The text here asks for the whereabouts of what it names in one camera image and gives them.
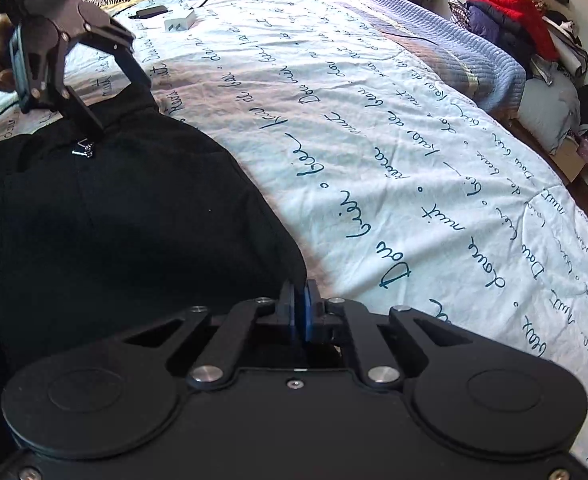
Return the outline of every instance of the red clothing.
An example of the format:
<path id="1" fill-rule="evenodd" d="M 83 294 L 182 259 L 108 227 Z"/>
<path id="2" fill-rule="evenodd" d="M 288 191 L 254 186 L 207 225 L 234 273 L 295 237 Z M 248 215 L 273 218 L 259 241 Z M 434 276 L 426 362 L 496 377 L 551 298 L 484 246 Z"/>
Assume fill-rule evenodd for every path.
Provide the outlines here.
<path id="1" fill-rule="evenodd" d="M 558 52 L 548 28 L 532 0 L 481 0 L 500 10 L 503 14 L 520 23 L 529 32 L 536 52 L 548 61 L 556 61 Z"/>

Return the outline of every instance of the screw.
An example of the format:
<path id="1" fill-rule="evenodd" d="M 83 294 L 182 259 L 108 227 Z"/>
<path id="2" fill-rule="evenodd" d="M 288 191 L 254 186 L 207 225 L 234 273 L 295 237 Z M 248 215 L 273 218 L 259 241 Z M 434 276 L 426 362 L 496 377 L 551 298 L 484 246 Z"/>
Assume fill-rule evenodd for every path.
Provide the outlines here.
<path id="1" fill-rule="evenodd" d="M 217 366 L 203 365 L 194 368 L 190 374 L 195 381 L 199 383 L 213 383 L 223 376 L 223 370 Z"/>
<path id="2" fill-rule="evenodd" d="M 305 383 L 300 379 L 290 379 L 287 384 L 288 388 L 292 390 L 300 390 L 303 386 L 305 386 Z"/>
<path id="3" fill-rule="evenodd" d="M 570 473 L 565 469 L 557 469 L 549 476 L 549 480 L 570 480 Z"/>
<path id="4" fill-rule="evenodd" d="M 389 366 L 376 366 L 368 372 L 368 377 L 375 383 L 393 383 L 400 376 L 398 370 Z"/>
<path id="5" fill-rule="evenodd" d="M 18 473 L 19 480 L 41 480 L 40 473 L 33 467 L 25 467 Z"/>

